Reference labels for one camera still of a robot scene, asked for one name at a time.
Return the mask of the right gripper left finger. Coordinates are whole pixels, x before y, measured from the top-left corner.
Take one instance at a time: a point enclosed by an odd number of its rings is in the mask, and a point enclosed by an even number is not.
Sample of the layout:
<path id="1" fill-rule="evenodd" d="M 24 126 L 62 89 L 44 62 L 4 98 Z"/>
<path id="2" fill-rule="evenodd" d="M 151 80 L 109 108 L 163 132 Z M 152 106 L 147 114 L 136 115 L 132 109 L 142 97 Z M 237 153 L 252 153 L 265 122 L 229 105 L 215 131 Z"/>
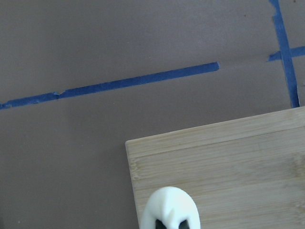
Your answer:
<path id="1" fill-rule="evenodd" d="M 167 227 L 160 220 L 157 219 L 155 221 L 155 229 L 167 229 Z"/>

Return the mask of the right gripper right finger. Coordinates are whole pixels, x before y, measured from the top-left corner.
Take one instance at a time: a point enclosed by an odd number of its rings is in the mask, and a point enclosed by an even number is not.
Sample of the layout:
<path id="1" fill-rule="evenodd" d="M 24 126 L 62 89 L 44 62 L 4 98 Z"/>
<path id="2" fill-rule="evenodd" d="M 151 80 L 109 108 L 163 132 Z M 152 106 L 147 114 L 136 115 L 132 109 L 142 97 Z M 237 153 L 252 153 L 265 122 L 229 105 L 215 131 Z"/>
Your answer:
<path id="1" fill-rule="evenodd" d="M 190 229 L 188 220 L 184 220 L 179 224 L 178 229 Z"/>

